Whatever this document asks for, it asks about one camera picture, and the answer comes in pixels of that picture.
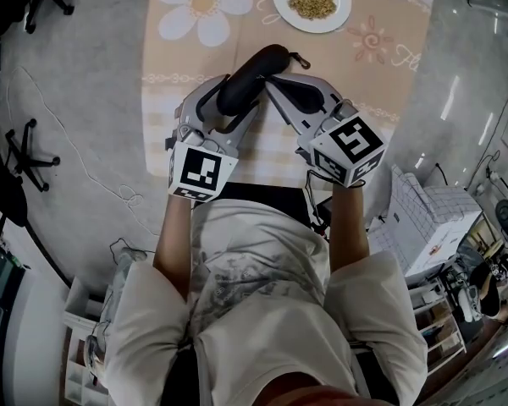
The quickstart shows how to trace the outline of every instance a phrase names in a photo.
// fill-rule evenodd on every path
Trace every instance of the floor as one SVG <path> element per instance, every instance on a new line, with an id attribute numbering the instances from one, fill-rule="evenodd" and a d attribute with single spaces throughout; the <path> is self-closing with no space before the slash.
<path id="1" fill-rule="evenodd" d="M 10 81 L 0 106 L 0 139 L 36 118 L 34 150 L 62 163 L 43 170 L 51 190 L 40 194 L 25 185 L 29 219 L 63 271 L 102 291 L 114 264 L 109 245 L 120 237 L 154 249 L 166 200 L 164 179 L 146 171 L 141 125 L 141 53 L 147 0 L 74 0 L 64 17 L 46 2 L 36 32 L 14 25 L 3 38 L 3 80 Z M 389 202 L 389 166 L 413 171 L 421 183 L 468 185 L 489 143 L 501 149 L 494 168 L 508 182 L 508 21 L 471 9 L 466 0 L 435 0 L 428 39 L 410 104 L 391 141 L 386 164 L 366 188 L 367 217 Z M 50 110 L 62 121 L 79 150 L 50 114 L 22 65 L 39 85 Z M 475 182 L 483 180 L 478 173 Z M 132 209 L 115 194 L 129 185 L 143 200 Z M 132 193 L 125 187 L 124 196 Z"/>

